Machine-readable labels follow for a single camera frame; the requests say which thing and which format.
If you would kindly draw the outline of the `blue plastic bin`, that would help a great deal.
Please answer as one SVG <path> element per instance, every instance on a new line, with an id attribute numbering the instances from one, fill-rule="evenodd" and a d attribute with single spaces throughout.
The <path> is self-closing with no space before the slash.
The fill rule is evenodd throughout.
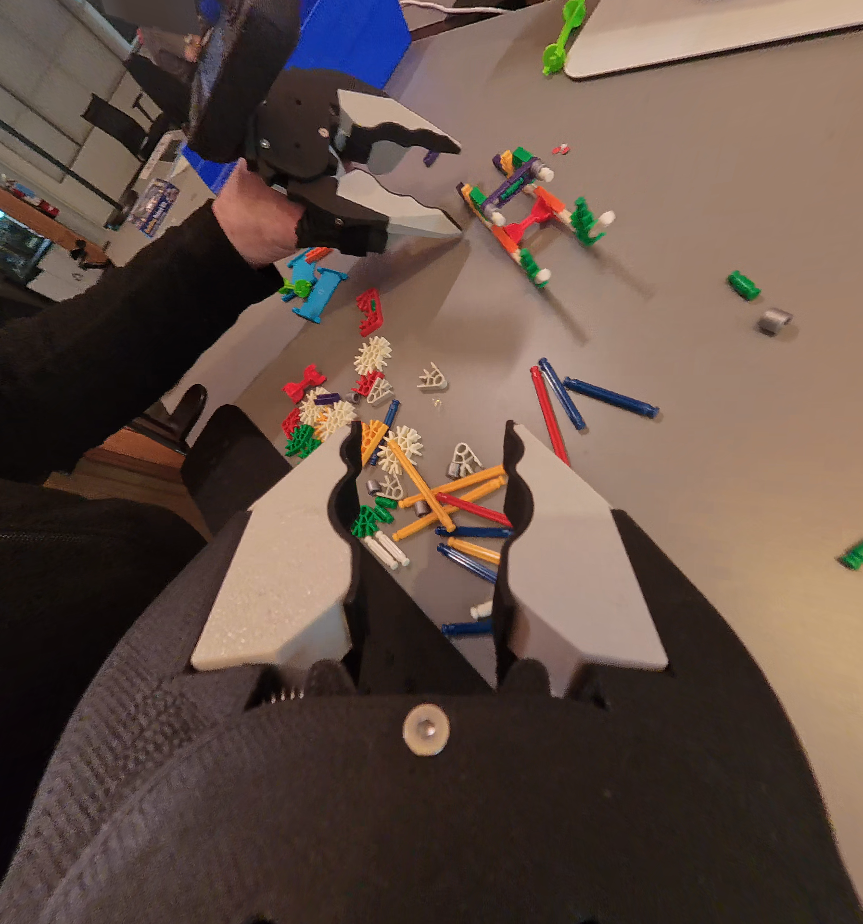
<path id="1" fill-rule="evenodd" d="M 214 195 L 249 151 L 253 116 L 291 69 L 333 71 L 383 90 L 411 44 L 398 2 L 299 2 L 296 46 L 279 38 L 289 2 L 196 2 L 213 30 L 196 63 L 183 155 Z"/>

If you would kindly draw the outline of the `black perforated panel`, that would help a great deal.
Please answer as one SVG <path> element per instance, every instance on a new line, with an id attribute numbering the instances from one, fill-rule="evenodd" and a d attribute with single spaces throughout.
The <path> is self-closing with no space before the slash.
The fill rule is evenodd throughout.
<path id="1" fill-rule="evenodd" d="M 227 404 L 214 412 L 185 456 L 181 479 L 208 531 L 216 535 L 291 469 L 252 420 Z"/>

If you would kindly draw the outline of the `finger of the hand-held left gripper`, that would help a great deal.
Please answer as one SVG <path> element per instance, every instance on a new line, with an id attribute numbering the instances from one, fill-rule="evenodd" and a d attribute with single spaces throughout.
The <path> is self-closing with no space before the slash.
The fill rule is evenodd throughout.
<path id="1" fill-rule="evenodd" d="M 397 166 L 412 148 L 461 153 L 458 141 L 393 98 L 345 89 L 337 97 L 340 111 L 333 147 L 345 162 Z"/>
<path id="2" fill-rule="evenodd" d="M 387 190 L 363 170 L 342 171 L 329 177 L 329 228 L 333 234 L 351 234 L 358 240 L 420 237 L 450 240 L 463 229 L 447 212 L 427 206 L 414 197 Z"/>

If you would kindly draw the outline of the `person's left hand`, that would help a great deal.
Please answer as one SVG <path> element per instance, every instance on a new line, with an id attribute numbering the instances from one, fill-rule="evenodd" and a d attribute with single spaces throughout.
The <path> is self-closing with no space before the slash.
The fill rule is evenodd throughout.
<path id="1" fill-rule="evenodd" d="M 243 260 L 262 269 L 299 250 L 297 227 L 305 207 L 272 189 L 239 158 L 212 210 Z"/>

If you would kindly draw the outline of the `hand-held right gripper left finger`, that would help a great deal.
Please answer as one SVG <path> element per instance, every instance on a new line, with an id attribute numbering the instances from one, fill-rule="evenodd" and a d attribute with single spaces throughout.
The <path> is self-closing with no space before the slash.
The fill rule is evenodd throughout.
<path id="1" fill-rule="evenodd" d="M 365 641 L 355 603 L 362 426 L 334 431 L 250 508 L 190 664 L 198 672 L 276 667 L 299 683 Z"/>

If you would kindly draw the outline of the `red toy spool piece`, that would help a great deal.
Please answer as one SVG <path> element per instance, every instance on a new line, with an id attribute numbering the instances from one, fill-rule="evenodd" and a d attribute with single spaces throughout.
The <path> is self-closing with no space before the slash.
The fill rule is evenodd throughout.
<path id="1" fill-rule="evenodd" d="M 306 397 L 308 391 L 312 388 L 322 386 L 327 377 L 322 374 L 314 363 L 307 365 L 302 373 L 302 379 L 299 382 L 288 382 L 282 387 L 282 391 L 294 404 L 299 404 Z"/>

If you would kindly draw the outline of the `person's left forearm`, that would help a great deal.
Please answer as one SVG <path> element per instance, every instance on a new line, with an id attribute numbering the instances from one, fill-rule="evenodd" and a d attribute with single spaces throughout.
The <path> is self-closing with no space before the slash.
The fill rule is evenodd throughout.
<path id="1" fill-rule="evenodd" d="M 282 283 L 241 258 L 205 205 L 85 292 L 1 328 L 0 479 L 68 470 Z"/>

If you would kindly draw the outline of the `yellow toy rod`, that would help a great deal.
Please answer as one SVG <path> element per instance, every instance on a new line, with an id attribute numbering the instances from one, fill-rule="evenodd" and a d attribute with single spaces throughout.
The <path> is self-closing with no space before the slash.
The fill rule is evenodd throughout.
<path id="1" fill-rule="evenodd" d="M 446 540 L 446 545 L 456 550 L 457 552 L 493 566 L 498 566 L 501 560 L 501 555 L 499 552 L 493 549 L 485 548 L 466 539 L 456 538 L 454 535 L 450 536 Z"/>
<path id="2" fill-rule="evenodd" d="M 495 491 L 505 487 L 507 484 L 507 477 L 500 476 L 495 479 L 491 479 L 483 484 L 471 489 L 463 495 L 450 495 L 448 494 L 447 498 L 450 500 L 456 499 L 459 503 L 445 503 L 443 509 L 445 513 L 452 514 L 456 513 L 459 510 L 464 510 L 468 507 L 468 504 L 478 502 L 479 500 L 487 497 L 490 494 L 493 494 Z M 401 541 L 403 539 L 409 538 L 430 526 L 440 525 L 440 521 L 435 514 L 426 514 L 425 516 L 417 519 L 415 523 L 404 526 L 402 529 L 396 531 L 392 535 L 394 541 Z"/>
<path id="3" fill-rule="evenodd" d="M 431 488 L 425 482 L 425 480 L 418 473 L 416 468 L 413 466 L 411 461 L 408 459 L 403 449 L 396 442 L 391 442 L 390 439 L 387 439 L 386 447 L 390 452 L 395 456 L 395 458 L 400 463 L 404 472 L 407 476 L 413 481 L 416 487 L 419 489 L 419 492 L 426 503 L 431 508 L 431 511 L 436 515 L 440 524 L 445 528 L 446 532 L 453 534 L 457 528 L 454 521 L 451 519 L 449 514 L 445 511 L 442 504 L 437 500 L 435 495 L 432 493 Z"/>
<path id="4" fill-rule="evenodd" d="M 469 488 L 475 484 L 487 481 L 489 479 L 497 478 L 504 476 L 506 474 L 503 466 L 495 466 L 491 468 L 485 468 L 481 471 L 475 472 L 461 479 L 449 480 L 447 483 L 440 484 L 434 488 L 428 489 L 430 493 L 437 494 L 438 492 L 449 492 L 452 493 L 455 490 L 461 490 L 464 488 Z M 425 500 L 425 495 L 422 492 L 413 494 L 411 496 L 405 497 L 398 502 L 398 507 L 400 509 L 407 509 L 417 503 L 419 500 Z"/>

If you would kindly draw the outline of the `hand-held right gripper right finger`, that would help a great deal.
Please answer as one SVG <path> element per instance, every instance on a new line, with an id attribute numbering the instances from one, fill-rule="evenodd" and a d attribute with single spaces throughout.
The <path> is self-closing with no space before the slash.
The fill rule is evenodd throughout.
<path id="1" fill-rule="evenodd" d="M 496 676 L 533 660 L 562 697 L 587 665 L 669 663 L 610 504 L 524 425 L 508 421 L 505 513 L 493 632 Z"/>

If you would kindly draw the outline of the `lime green toy spool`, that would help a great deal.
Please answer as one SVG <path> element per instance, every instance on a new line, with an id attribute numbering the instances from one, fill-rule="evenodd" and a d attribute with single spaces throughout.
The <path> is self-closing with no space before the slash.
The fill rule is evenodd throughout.
<path id="1" fill-rule="evenodd" d="M 542 74 L 552 76 L 564 70 L 567 46 L 587 18 L 585 1 L 566 1 L 562 10 L 563 26 L 557 39 L 546 46 L 542 54 Z"/>

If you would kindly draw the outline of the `red toy rod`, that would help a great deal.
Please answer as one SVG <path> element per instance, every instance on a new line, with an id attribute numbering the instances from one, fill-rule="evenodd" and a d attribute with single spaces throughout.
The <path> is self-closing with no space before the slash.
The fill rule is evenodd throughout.
<path id="1" fill-rule="evenodd" d="M 511 521 L 504 513 L 492 510 L 464 498 L 458 498 L 447 492 L 438 492 L 435 497 L 442 506 L 442 510 L 448 514 L 463 511 L 497 524 L 498 526 L 512 528 Z"/>
<path id="2" fill-rule="evenodd" d="M 559 424 L 553 410 L 552 400 L 548 395 L 548 387 L 545 383 L 543 371 L 539 365 L 530 367 L 530 377 L 541 408 L 541 415 L 550 438 L 553 453 L 569 467 L 570 461 L 564 444 L 564 438 L 560 432 Z"/>

